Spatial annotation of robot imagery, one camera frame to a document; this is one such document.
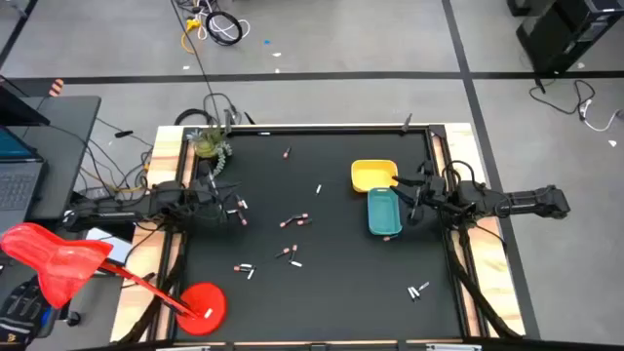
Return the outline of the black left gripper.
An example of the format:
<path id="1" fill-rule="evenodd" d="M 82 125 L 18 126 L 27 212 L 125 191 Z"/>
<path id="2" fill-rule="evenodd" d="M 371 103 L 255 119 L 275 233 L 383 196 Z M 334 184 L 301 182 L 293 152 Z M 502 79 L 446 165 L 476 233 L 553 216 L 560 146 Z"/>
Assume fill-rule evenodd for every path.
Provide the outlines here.
<path id="1" fill-rule="evenodd" d="M 238 200 L 233 194 L 219 195 L 219 191 L 235 189 L 242 185 L 241 181 L 226 182 L 215 185 L 210 160 L 200 160 L 192 180 L 197 205 L 195 218 L 203 224 L 224 224 L 229 211 L 237 210 Z"/>

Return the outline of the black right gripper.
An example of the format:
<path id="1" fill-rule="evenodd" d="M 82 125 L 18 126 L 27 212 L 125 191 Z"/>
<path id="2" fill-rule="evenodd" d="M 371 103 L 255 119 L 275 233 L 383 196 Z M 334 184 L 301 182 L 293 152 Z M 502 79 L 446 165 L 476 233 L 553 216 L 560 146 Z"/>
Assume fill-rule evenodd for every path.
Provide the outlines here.
<path id="1" fill-rule="evenodd" d="M 424 207 L 436 209 L 446 201 L 446 181 L 443 177 L 434 175 L 432 165 L 420 165 L 414 178 L 405 178 L 393 175 L 392 178 L 399 184 L 413 187 L 409 195 L 396 186 L 390 189 L 409 208 L 408 223 L 418 224 L 424 218 Z"/>

